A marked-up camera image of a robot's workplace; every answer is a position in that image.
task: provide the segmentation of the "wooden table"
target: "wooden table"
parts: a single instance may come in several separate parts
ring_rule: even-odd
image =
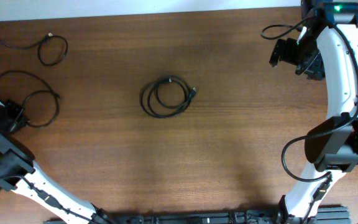
[[[0,73],[33,72],[62,96],[56,122],[14,137],[52,179],[110,212],[277,204],[295,183],[282,169],[282,147],[325,120],[326,84],[295,75],[295,67],[285,63],[272,68],[275,42],[259,32],[300,18],[300,8],[289,7],[0,22],[1,38],[13,44],[53,32],[70,45],[55,67],[42,66],[36,49],[0,45]],[[51,45],[45,50],[52,54],[59,45]],[[183,77],[198,94],[180,116],[148,117],[139,106],[139,91],[169,74]],[[21,102],[39,88],[31,78],[7,77],[0,81],[0,98]],[[161,91],[163,100],[176,96],[168,87]],[[27,109],[33,121],[52,113],[47,95],[34,98]],[[287,158],[300,174],[303,143]],[[348,206],[358,222],[358,167],[323,204]],[[27,198],[0,192],[0,223],[53,217]]]

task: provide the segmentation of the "robotic hand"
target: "robotic hand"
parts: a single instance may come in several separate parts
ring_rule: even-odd
[[[64,223],[350,223],[338,218],[339,210],[325,210],[323,221],[316,218],[318,207],[328,191],[347,172],[358,165],[358,4],[326,1],[305,1],[303,20],[284,34],[266,39],[278,39],[297,29],[302,23],[298,40],[277,40],[270,64],[278,61],[296,65],[295,73],[307,74],[312,80],[326,79],[328,89],[327,120],[306,136],[290,141],[283,149],[285,171],[298,182],[284,195],[277,213],[249,210],[235,213],[202,214],[169,217],[116,217],[103,209],[76,198],[52,181],[34,161],[34,155],[22,144],[8,136],[19,125],[22,109],[0,121],[0,190],[12,191],[44,206]],[[300,177],[292,174],[285,163],[285,152],[297,141],[305,140],[308,163]]]

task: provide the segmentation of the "brown surface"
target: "brown surface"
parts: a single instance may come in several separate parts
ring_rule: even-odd
[[[35,49],[0,46],[0,73],[34,72],[62,96],[53,125],[15,137],[52,179],[108,211],[276,204],[295,183],[281,167],[283,145],[326,116],[325,82],[296,76],[284,63],[272,69],[275,42],[259,37],[269,24],[299,20],[293,7],[0,23],[0,36],[15,44],[50,30],[70,44],[52,68],[41,66]],[[184,114],[152,119],[138,94],[163,74],[183,77],[198,94]],[[21,101],[37,88],[28,78],[6,78],[0,97]],[[51,99],[39,99],[28,110],[37,121],[52,112]],[[302,150],[298,144],[288,153],[297,174],[306,162]],[[358,167],[324,200],[337,203],[358,222]],[[52,217],[31,200],[0,192],[0,223]]]

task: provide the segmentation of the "wooden tabletop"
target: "wooden tabletop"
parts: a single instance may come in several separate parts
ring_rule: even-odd
[[[275,205],[295,184],[282,168],[282,147],[322,123],[327,112],[325,81],[295,75],[285,63],[272,68],[275,41],[259,36],[267,25],[300,18],[299,7],[288,7],[0,22],[0,37],[12,44],[49,32],[69,43],[66,59],[54,67],[39,63],[37,49],[0,45],[0,73],[27,70],[62,96],[56,122],[14,137],[52,179],[113,213]],[[61,47],[50,45],[46,54]],[[183,114],[155,119],[142,111],[139,92],[163,75],[178,75],[198,92]],[[40,88],[28,77],[6,77],[0,98],[21,102]],[[161,89],[165,101],[180,94],[175,87]],[[42,122],[53,110],[52,98],[40,95],[26,115]],[[287,160],[300,174],[302,142]],[[358,167],[323,204],[348,206],[358,222]],[[0,192],[0,223],[39,224],[54,217],[27,198]]]

